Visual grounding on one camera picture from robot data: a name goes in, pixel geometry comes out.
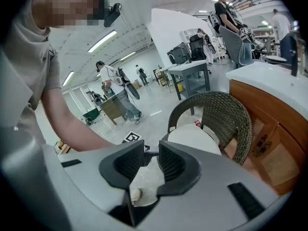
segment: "floor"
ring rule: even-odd
[[[229,92],[229,80],[226,73],[234,69],[233,63],[229,59],[223,59],[210,65],[208,69],[210,74],[211,90]],[[139,124],[135,122],[124,121],[119,117],[115,119],[117,125],[103,115],[90,128],[106,140],[120,144],[124,137],[130,132],[141,135],[146,145],[149,145],[151,151],[158,151],[159,140],[167,133],[169,116],[177,104],[178,100],[174,86],[162,87],[156,81],[150,83],[147,87],[141,87],[138,92],[139,100],[133,100],[144,117],[140,119]],[[181,124],[192,124],[202,116],[201,109],[195,109],[195,115],[190,111],[185,112],[178,121]],[[156,201],[156,189],[164,184],[164,176],[158,167],[156,158],[152,158],[148,167],[141,167],[137,176],[131,183],[131,190],[139,188],[142,190],[142,197],[135,203],[135,206],[148,205]]]

